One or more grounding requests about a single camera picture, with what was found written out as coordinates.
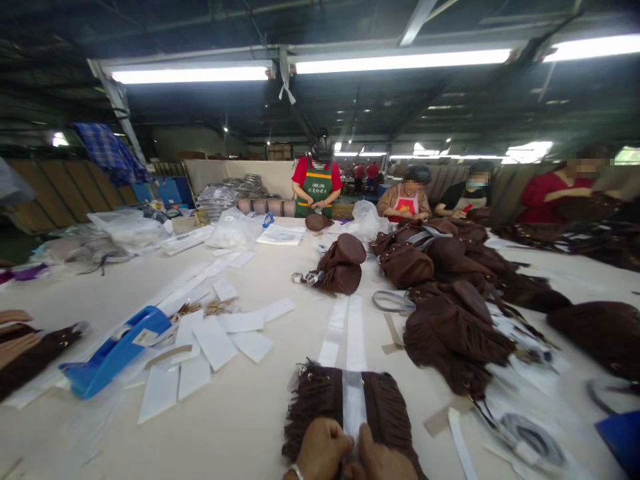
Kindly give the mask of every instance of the wristwatch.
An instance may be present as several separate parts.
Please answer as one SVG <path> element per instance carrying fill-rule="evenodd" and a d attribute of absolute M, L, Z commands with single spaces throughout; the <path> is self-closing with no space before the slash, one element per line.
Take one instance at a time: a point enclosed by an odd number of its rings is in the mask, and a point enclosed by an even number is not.
<path fill-rule="evenodd" d="M 298 477 L 298 480 L 305 480 L 304 476 L 302 475 L 302 472 L 300 471 L 300 467 L 298 467 L 298 465 L 296 465 L 295 463 L 289 467 L 289 470 L 287 472 L 292 471 L 295 473 L 295 476 Z"/>

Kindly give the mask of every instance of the white table surface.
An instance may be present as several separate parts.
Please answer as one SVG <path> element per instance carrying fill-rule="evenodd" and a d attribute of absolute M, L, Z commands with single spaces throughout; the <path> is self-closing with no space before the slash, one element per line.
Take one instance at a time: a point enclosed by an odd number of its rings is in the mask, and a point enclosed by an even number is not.
<path fill-rule="evenodd" d="M 298 219 L 277 222 L 302 224 Z M 238 302 L 245 310 L 282 297 L 289 297 L 295 304 L 293 312 L 265 327 L 263 333 L 273 340 L 275 348 L 262 363 L 255 365 L 238 354 L 201 391 L 143 425 L 137 424 L 137 418 L 144 387 L 124 391 L 100 454 L 83 467 L 68 469 L 66 478 L 280 478 L 285 470 L 280 454 L 283 427 L 291 400 L 287 384 L 296 363 L 304 362 L 306 357 L 317 358 L 333 306 L 330 296 L 291 281 L 293 272 L 306 273 L 315 268 L 316 240 L 306 233 L 298 247 L 256 245 L 256 255 L 248 264 L 241 269 L 227 269 L 228 278 L 241 294 Z M 631 293 L 640 289 L 637 273 L 584 257 L 520 249 L 504 249 L 501 253 L 539 269 L 564 272 L 568 277 L 552 280 L 552 284 L 574 303 L 598 299 L 640 307 L 640 296 Z M 211 251 L 203 245 L 174 257 L 158 254 L 108 267 L 104 277 L 96 272 L 65 281 L 40 279 L 12 285 L 0 293 L 0 309 L 25 309 L 34 317 L 34 325 L 46 329 L 86 320 L 92 324 L 96 338 L 128 320 L 164 285 L 202 261 L 213 261 Z M 417 368 L 404 352 L 384 354 L 381 346 L 392 340 L 382 312 L 371 304 L 371 294 L 378 289 L 392 287 L 376 276 L 373 262 L 366 262 L 357 293 L 363 298 L 368 368 L 387 371 L 398 382 L 413 426 L 414 448 L 428 478 L 464 479 L 450 430 L 431 438 L 422 426 L 423 420 L 446 406 L 453 395 L 436 370 Z M 563 374 L 558 396 L 585 423 L 591 438 L 566 446 L 594 478 L 621 478 L 620 467 L 591 426 L 604 419 L 605 414 L 592 404 L 584 390 L 585 380 L 603 376 L 604 370 L 548 328 L 543 314 L 522 312 L 561 346 L 564 358 L 572 365 Z M 344 367 L 344 344 L 343 340 L 337 367 Z M 53 455 L 64 463 L 64 456 L 57 455 L 56 448 L 58 443 L 77 440 L 68 425 L 80 402 L 68 391 L 52 389 L 21 411 L 0 407 L 0 473 L 23 457 L 19 470 L 24 472 L 24 478 L 54 478 L 43 459 Z M 462 426 L 479 478 L 514 479 L 511 466 L 482 447 L 474 418 L 464 416 Z"/>

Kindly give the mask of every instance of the red shirt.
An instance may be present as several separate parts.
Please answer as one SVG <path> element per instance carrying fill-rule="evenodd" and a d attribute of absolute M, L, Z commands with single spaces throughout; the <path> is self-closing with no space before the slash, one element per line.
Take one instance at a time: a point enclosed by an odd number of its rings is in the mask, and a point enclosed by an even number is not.
<path fill-rule="evenodd" d="M 522 205 L 527 208 L 522 212 L 516 222 L 519 223 L 564 223 L 565 220 L 557 212 L 558 206 L 562 205 L 571 197 L 561 197 L 557 200 L 545 202 L 545 197 L 558 190 L 569 190 L 576 188 L 592 188 L 595 180 L 576 178 L 573 186 L 568 186 L 554 172 L 538 175 L 529 180 L 522 197 Z"/>
<path fill-rule="evenodd" d="M 367 168 L 367 178 L 376 178 L 378 173 L 380 173 L 380 169 L 377 165 L 370 165 Z"/>
<path fill-rule="evenodd" d="M 325 170 L 329 170 L 329 164 L 325 165 Z M 309 160 L 306 157 L 302 157 L 298 160 L 298 166 L 293 172 L 291 180 L 298 183 L 301 187 L 304 186 L 307 178 L 307 172 L 309 171 Z M 340 190 L 342 188 L 342 180 L 340 180 L 340 167 L 336 162 L 331 163 L 331 185 L 333 191 Z"/>
<path fill-rule="evenodd" d="M 355 178 L 364 178 L 365 177 L 365 166 L 364 165 L 358 165 L 355 168 L 354 175 L 355 175 Z"/>

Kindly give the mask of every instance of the green apron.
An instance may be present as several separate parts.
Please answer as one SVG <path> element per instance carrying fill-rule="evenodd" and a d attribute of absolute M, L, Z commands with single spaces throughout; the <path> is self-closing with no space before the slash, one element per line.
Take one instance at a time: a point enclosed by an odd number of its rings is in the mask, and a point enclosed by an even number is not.
<path fill-rule="evenodd" d="M 307 176 L 305 182 L 302 185 L 302 190 L 306 192 L 313 202 L 319 202 L 326 199 L 333 191 L 333 184 L 331 182 L 331 169 L 333 168 L 333 162 L 329 162 L 329 170 L 325 170 L 324 166 L 320 170 L 313 169 L 313 162 L 309 160 L 309 166 L 307 169 Z M 332 205 L 327 205 L 322 209 L 322 214 L 331 218 Z M 295 216 L 296 218 L 306 218 L 306 216 L 315 213 L 311 209 L 311 206 L 307 204 L 306 200 L 296 198 L 295 200 Z"/>

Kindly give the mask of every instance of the metal ceiling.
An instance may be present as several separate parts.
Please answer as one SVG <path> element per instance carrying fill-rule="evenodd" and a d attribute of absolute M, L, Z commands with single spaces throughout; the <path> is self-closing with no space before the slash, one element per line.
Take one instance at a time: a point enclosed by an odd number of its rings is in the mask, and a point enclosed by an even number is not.
<path fill-rule="evenodd" d="M 73 121 L 116 125 L 86 58 L 232 49 L 225 58 L 277 58 L 409 42 L 526 45 L 577 11 L 562 32 L 638 31 L 626 3 L 600 0 L 5 0 L 0 13 L 0 123 L 11 130 Z M 586 61 L 299 75 L 281 84 L 130 85 L 131 121 L 228 125 L 247 141 L 394 142 L 439 137 L 526 141 L 629 137 L 640 125 L 640 56 Z"/>

